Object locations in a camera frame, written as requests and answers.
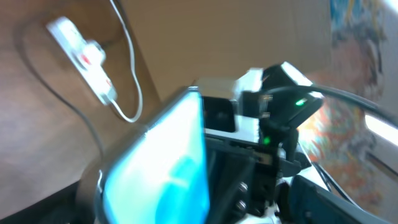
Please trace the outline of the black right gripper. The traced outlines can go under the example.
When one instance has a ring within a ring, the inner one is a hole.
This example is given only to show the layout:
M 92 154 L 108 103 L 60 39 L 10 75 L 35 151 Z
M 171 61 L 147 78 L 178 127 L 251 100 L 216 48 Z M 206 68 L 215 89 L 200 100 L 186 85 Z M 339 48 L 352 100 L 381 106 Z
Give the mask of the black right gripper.
M 266 216 L 280 171 L 277 148 L 228 138 L 205 138 L 210 192 L 207 223 Z

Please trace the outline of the turquoise screen smartphone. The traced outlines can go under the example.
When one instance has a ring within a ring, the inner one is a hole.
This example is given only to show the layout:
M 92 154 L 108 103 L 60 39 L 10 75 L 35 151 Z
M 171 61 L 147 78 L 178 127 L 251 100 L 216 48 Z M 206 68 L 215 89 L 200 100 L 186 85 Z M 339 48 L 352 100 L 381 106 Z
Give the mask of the turquoise screen smartphone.
M 201 94 L 177 92 L 99 170 L 99 223 L 205 223 L 210 210 Z

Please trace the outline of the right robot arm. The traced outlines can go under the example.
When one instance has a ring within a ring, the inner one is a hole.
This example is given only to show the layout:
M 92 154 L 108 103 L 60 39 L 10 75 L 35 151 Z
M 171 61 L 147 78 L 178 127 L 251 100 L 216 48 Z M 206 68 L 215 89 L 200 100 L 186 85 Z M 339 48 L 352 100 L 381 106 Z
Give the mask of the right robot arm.
M 380 223 L 300 144 L 299 130 L 325 97 L 366 111 L 396 129 L 377 104 L 314 85 L 288 62 L 252 69 L 201 88 L 208 148 L 207 223 Z

